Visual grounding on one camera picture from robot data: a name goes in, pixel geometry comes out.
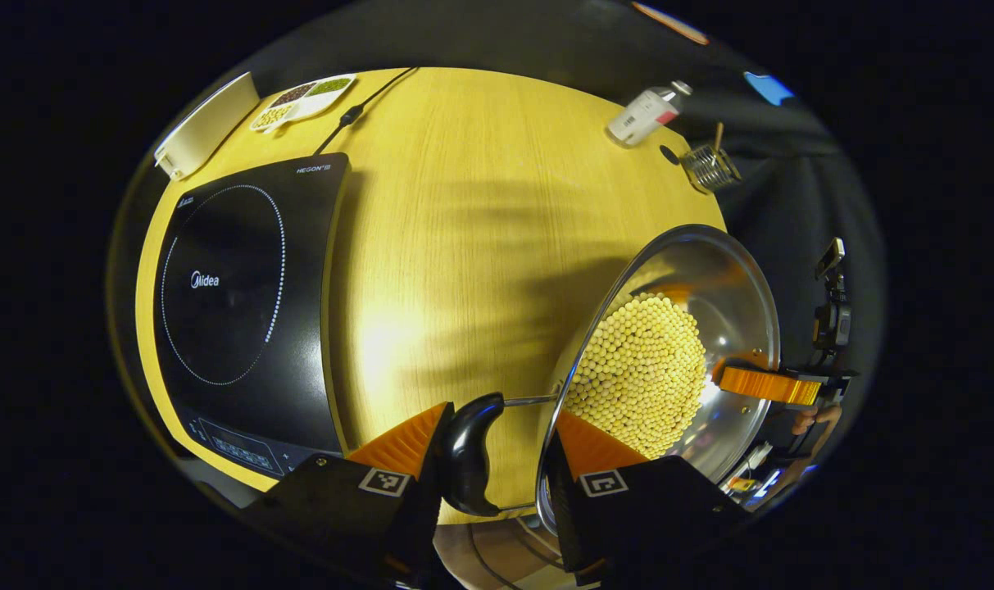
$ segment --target wooden table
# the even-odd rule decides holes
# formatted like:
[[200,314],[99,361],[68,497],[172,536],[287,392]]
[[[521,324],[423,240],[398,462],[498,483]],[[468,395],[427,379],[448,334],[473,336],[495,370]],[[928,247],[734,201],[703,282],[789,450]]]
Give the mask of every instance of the wooden table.
[[[170,183],[144,260],[180,194],[309,156],[348,107],[398,71],[361,72],[329,111],[275,134],[248,129],[265,98],[201,170]],[[725,229],[714,197],[658,149],[684,153],[683,138],[660,128],[623,149],[605,137],[620,108],[538,79],[424,68],[328,146],[354,170],[333,255],[331,325],[351,449],[442,401],[548,393],[561,348],[646,243],[676,225]],[[538,410],[509,408],[490,429],[487,497],[499,506],[533,500]],[[491,519],[444,503],[439,516],[478,520]]]

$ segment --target blue object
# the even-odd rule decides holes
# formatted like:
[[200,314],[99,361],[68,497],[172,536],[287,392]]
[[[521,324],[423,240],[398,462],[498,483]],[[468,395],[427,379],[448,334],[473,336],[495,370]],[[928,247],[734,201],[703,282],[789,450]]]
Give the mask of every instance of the blue object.
[[774,106],[781,106],[784,98],[796,96],[796,94],[792,93],[792,90],[787,89],[784,84],[781,84],[772,75],[755,75],[750,71],[745,71],[744,79],[747,79],[752,88],[757,93],[762,94],[762,97],[766,98],[766,101]]

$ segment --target human hand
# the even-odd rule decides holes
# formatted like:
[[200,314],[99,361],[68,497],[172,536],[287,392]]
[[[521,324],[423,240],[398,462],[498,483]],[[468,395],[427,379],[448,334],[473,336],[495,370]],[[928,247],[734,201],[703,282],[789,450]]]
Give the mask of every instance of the human hand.
[[792,434],[804,434],[815,422],[836,420],[840,415],[842,415],[841,406],[828,406],[821,411],[816,410],[816,408],[800,411],[799,414],[796,414],[796,423],[792,426]]

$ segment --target induction cooktop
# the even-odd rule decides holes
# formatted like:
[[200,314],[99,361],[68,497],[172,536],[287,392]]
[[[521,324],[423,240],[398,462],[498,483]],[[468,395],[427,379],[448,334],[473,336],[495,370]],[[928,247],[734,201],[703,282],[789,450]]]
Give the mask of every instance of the induction cooktop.
[[163,239],[155,344],[179,426],[271,478],[346,451],[328,309],[349,171],[330,153],[213,180],[181,195]]

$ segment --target white bottle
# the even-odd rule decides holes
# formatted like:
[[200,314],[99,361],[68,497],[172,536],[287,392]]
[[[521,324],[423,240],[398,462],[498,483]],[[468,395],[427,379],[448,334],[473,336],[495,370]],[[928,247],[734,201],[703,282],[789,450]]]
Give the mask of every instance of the white bottle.
[[606,125],[606,137],[621,147],[638,145],[658,127],[679,116],[683,112],[683,97],[690,94],[690,85],[678,80],[670,88],[654,86],[643,90]]

